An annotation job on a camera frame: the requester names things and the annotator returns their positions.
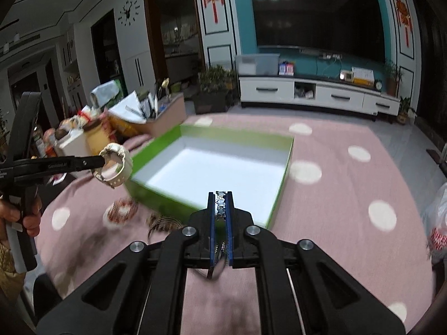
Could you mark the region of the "potted plant on cabinet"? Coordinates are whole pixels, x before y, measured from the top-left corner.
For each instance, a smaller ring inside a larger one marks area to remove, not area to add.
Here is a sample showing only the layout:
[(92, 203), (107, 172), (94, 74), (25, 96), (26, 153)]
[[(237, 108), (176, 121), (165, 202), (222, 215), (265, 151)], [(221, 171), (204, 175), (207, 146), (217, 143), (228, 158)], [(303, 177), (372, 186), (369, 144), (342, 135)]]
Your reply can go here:
[(386, 59), (383, 69), (386, 77), (386, 92), (388, 95), (397, 98), (403, 73), (400, 67), (389, 59)]

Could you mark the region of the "silver metal bangle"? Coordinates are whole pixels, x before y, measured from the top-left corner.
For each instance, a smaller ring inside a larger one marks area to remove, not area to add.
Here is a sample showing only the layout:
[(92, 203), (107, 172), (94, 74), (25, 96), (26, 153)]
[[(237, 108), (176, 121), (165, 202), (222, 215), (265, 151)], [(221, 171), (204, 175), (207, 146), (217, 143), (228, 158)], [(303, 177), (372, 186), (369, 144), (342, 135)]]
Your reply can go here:
[(217, 280), (227, 263), (226, 191), (214, 193), (210, 229), (210, 268), (207, 279)]

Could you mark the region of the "blue QR code stand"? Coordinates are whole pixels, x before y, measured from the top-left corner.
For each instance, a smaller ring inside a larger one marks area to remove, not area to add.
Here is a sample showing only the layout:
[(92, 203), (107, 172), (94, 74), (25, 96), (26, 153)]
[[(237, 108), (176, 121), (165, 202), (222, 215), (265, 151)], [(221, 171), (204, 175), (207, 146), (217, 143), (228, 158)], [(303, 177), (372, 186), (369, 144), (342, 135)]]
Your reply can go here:
[(295, 75), (295, 66), (294, 63), (284, 61), (279, 64), (278, 74), (280, 76), (294, 76)]

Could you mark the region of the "pink polka-dot bedspread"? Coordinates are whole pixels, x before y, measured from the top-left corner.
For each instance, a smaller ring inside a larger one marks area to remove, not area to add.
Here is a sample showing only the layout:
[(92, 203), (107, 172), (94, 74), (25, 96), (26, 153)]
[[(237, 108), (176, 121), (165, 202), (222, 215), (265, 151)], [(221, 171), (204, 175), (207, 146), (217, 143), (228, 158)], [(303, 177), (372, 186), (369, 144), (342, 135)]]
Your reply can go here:
[[(289, 242), (313, 240), (381, 300), (407, 330), (433, 298), (427, 239), (399, 169), (367, 127), (298, 117), (216, 114), (189, 123), (290, 135), (289, 173), (272, 225)], [(70, 184), (46, 209), (36, 244), (61, 296), (68, 296), (135, 240), (156, 243), (144, 206), (126, 221), (108, 217), (124, 188), (92, 176)]]

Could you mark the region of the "white square box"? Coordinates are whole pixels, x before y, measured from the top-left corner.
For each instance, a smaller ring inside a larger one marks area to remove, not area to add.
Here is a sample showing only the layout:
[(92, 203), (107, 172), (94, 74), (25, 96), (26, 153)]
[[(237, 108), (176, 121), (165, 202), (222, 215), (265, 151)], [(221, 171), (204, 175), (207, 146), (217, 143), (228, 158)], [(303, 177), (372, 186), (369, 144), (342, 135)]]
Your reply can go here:
[(92, 154), (84, 131), (80, 129), (72, 129), (61, 140), (57, 140), (55, 151), (62, 157), (88, 157)]

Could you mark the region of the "potted green plant planter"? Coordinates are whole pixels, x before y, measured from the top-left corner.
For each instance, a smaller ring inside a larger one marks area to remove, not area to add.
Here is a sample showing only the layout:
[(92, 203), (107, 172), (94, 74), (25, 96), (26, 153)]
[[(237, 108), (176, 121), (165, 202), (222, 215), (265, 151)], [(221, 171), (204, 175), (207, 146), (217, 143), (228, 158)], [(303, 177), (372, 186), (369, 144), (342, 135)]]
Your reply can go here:
[(192, 101), (197, 115), (225, 113), (239, 100), (236, 72), (217, 64), (199, 74), (199, 92)]

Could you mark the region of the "yellow brown-lidded jar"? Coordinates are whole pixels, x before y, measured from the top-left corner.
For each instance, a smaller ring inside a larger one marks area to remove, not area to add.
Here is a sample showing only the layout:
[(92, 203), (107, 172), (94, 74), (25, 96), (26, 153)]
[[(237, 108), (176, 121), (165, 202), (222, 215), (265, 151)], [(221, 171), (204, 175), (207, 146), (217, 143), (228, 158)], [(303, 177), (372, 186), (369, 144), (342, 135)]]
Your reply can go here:
[(104, 130), (100, 119), (93, 119), (83, 126), (86, 142), (92, 155), (99, 153), (111, 143), (108, 133)]

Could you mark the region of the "potted plant by cabinet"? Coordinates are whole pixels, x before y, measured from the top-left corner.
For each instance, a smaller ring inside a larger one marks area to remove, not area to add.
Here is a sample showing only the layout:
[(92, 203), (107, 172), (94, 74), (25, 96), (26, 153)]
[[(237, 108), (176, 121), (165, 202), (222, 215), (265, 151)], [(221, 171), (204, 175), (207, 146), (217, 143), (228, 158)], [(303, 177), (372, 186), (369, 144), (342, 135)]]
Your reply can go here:
[(409, 97), (401, 97), (397, 122), (401, 125), (405, 125), (408, 121), (409, 113), (416, 113), (415, 109), (411, 106), (411, 99)]

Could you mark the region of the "right red Chinese knot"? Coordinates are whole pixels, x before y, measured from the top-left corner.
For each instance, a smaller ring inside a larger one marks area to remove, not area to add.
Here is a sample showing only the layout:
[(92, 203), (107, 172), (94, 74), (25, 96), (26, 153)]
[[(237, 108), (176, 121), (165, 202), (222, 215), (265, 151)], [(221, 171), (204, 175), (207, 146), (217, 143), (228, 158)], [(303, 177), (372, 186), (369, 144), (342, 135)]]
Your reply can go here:
[(398, 25), (403, 29), (405, 45), (411, 47), (410, 38), (413, 36), (412, 19), (407, 4), (403, 0), (396, 0)]

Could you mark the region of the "black antler wall clock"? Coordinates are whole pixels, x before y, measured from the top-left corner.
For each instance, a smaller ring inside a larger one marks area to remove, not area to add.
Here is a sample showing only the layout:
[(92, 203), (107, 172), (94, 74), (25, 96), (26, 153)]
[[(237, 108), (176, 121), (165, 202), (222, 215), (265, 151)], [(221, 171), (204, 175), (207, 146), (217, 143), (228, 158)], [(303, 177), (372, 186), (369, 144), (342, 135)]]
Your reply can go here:
[(124, 27), (130, 27), (139, 16), (141, 4), (138, 0), (126, 0), (118, 12), (117, 21)]

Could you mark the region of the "white TV cabinet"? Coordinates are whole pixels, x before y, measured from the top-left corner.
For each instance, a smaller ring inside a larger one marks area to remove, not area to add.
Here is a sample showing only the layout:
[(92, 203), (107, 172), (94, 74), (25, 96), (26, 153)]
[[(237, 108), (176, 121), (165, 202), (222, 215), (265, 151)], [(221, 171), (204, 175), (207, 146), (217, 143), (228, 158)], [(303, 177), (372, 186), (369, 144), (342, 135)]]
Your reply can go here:
[(376, 116), (397, 116), (399, 100), (366, 88), (284, 76), (239, 77), (241, 103), (319, 107)]

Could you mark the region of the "pink open storage box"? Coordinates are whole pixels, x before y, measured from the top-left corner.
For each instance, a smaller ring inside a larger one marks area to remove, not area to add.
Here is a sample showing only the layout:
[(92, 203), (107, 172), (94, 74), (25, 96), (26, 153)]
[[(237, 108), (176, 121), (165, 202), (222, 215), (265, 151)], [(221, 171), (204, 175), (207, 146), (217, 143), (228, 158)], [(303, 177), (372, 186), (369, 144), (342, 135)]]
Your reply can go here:
[(151, 135), (153, 138), (162, 136), (173, 127), (186, 120), (186, 106), (183, 93), (175, 94), (167, 107), (157, 116), (142, 124), (139, 132)]

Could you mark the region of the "large black television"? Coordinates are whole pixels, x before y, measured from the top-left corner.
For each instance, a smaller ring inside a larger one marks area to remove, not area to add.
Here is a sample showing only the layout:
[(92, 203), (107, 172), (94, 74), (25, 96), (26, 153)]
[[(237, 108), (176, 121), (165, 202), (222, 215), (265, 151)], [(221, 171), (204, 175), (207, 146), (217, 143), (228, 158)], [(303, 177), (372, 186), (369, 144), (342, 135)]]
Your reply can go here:
[(382, 64), (378, 0), (251, 0), (258, 47), (300, 48)]

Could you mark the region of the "green white-lined cardboard box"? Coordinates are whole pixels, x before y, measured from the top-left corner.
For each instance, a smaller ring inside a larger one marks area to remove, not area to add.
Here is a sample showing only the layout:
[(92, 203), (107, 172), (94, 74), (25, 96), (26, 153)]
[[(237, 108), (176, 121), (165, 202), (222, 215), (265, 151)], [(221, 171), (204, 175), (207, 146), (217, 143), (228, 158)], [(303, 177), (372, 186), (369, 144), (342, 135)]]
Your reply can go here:
[(209, 193), (230, 191), (236, 208), (270, 228), (293, 142), (286, 135), (182, 124), (133, 157), (125, 186), (139, 203), (180, 222), (207, 207)]

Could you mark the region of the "cream white wristwatch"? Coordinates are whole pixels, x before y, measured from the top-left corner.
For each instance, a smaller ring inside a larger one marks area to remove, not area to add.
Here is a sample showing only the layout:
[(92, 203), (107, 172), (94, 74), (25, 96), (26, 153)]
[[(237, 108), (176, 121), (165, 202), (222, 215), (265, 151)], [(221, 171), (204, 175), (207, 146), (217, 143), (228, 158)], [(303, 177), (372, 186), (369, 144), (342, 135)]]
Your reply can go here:
[(130, 178), (133, 159), (123, 145), (110, 143), (101, 150), (99, 156), (104, 159), (104, 164), (98, 169), (93, 169), (92, 174), (102, 184), (116, 188)]

